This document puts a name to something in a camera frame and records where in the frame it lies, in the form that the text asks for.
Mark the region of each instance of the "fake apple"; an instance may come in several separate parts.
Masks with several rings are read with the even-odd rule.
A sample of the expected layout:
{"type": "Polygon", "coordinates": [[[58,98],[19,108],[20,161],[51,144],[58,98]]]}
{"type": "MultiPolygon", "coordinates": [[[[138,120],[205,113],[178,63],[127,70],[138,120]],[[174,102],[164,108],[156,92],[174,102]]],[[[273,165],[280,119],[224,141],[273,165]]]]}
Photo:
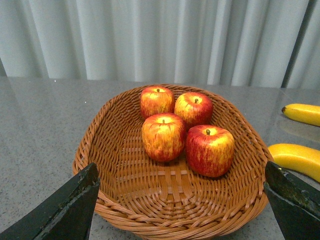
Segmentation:
{"type": "Polygon", "coordinates": [[[209,124],[213,110],[211,99],[199,92],[181,94],[174,106],[174,113],[185,121],[187,131],[197,125],[209,124]]]}
{"type": "Polygon", "coordinates": [[[185,147],[185,122],[174,113],[158,113],[142,125],[142,141],[148,156],[158,162],[177,158],[185,147]]]}
{"type": "Polygon", "coordinates": [[[219,177],[231,167],[234,144],[234,137],[226,129],[212,125],[194,126],[186,137],[186,160],[196,173],[219,177]]]}
{"type": "Polygon", "coordinates": [[[163,86],[148,86],[140,95],[140,111],[144,119],[160,113],[173,113],[175,110],[174,93],[163,86]]]}

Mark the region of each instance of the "woven basket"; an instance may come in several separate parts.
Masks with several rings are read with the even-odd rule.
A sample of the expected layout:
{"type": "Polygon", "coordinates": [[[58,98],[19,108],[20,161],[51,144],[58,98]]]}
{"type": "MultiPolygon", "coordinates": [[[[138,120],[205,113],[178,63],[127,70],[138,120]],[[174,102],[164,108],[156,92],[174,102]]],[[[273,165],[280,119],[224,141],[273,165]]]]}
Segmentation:
{"type": "Polygon", "coordinates": [[[123,92],[100,109],[77,149],[73,173],[96,163],[101,185],[95,212],[143,239],[198,240],[234,232],[266,206],[265,165],[272,157],[239,110],[221,96],[190,86],[162,86],[175,99],[185,92],[212,99],[210,123],[229,130],[235,139],[227,174],[198,175],[183,155],[167,163],[146,155],[139,100],[147,86],[123,92]]]}

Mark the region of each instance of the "banana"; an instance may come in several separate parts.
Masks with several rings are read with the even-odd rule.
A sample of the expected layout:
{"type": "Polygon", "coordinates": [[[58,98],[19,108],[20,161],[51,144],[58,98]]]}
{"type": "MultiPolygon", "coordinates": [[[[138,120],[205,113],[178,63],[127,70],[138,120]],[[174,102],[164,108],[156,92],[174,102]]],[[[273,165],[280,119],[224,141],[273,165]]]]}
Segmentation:
{"type": "Polygon", "coordinates": [[[320,127],[320,106],[293,103],[283,107],[282,112],[292,120],[320,127]]]}
{"type": "Polygon", "coordinates": [[[278,143],[268,147],[280,167],[303,173],[320,183],[320,151],[297,144],[278,143]]]}

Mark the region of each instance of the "curtain fold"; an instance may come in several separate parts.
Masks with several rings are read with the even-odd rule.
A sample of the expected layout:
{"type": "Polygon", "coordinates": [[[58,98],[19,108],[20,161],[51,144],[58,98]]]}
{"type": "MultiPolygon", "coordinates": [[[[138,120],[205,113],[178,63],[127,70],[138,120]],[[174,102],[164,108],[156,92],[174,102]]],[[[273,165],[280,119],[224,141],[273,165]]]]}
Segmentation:
{"type": "Polygon", "coordinates": [[[2,0],[1,75],[320,88],[320,3],[2,0]],[[292,54],[294,64],[289,64],[292,54]]]}

